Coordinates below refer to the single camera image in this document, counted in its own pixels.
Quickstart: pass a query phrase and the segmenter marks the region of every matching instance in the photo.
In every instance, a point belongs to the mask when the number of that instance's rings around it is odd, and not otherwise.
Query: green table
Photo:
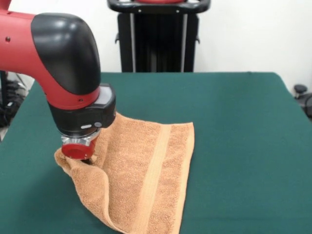
[[[123,115],[193,121],[182,234],[312,231],[312,128],[272,73],[103,74]],[[35,83],[0,146],[1,234],[109,234],[53,158],[60,146]]]

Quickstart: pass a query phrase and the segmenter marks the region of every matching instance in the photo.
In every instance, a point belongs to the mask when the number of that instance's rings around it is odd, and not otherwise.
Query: orange towel
[[[117,113],[102,129],[91,165],[55,153],[82,204],[124,234],[179,233],[190,161],[193,123],[159,124]]]

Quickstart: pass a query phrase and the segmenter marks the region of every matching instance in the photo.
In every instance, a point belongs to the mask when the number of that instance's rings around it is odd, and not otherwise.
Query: towel
[[[193,123],[160,124],[117,113],[102,129],[91,164],[55,152],[81,203],[124,234],[179,233],[190,161]]]

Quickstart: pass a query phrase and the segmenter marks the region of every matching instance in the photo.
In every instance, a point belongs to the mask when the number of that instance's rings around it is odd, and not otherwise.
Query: black metal frame
[[[193,72],[199,24],[196,14],[208,10],[210,3],[108,0],[112,10],[121,12],[116,40],[122,72]]]

